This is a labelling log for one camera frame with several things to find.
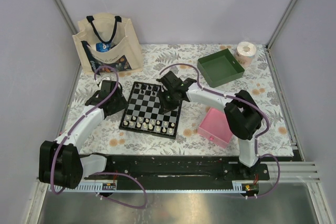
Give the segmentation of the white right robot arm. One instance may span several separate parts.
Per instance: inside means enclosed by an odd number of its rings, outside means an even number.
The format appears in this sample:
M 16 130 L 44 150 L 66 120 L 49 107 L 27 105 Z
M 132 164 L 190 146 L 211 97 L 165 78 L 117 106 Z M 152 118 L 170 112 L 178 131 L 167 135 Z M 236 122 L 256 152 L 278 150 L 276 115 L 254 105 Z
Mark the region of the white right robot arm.
M 240 176 L 250 180 L 257 175 L 256 164 L 259 158 L 252 138 L 261 127 L 263 115 L 247 91 L 223 94 L 218 90 L 202 87 L 198 79 L 182 80 L 172 71 L 158 78 L 157 82 L 162 84 L 158 97 L 163 113 L 174 110 L 183 101 L 204 104 L 222 111 L 230 131 L 238 138 Z

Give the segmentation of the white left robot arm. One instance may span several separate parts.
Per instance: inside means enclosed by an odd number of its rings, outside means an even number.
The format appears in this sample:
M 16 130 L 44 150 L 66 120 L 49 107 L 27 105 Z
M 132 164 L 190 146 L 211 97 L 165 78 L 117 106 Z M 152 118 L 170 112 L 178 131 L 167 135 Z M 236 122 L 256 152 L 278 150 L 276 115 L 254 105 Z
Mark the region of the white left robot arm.
M 97 90 L 86 102 L 81 116 L 54 141 L 44 141 L 39 151 L 38 179 L 42 183 L 74 189 L 81 180 L 96 173 L 109 179 L 114 167 L 101 154 L 80 157 L 86 139 L 108 116 L 122 111 L 127 101 L 122 85 L 108 79 L 102 80 Z

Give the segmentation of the black white chess board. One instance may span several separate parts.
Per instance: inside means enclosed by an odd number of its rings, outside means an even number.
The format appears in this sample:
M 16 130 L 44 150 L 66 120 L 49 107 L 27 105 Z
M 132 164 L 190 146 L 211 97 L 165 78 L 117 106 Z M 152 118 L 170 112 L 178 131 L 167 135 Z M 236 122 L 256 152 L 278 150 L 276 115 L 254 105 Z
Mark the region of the black white chess board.
M 176 139 L 181 108 L 162 113 L 158 84 L 134 82 L 119 129 Z

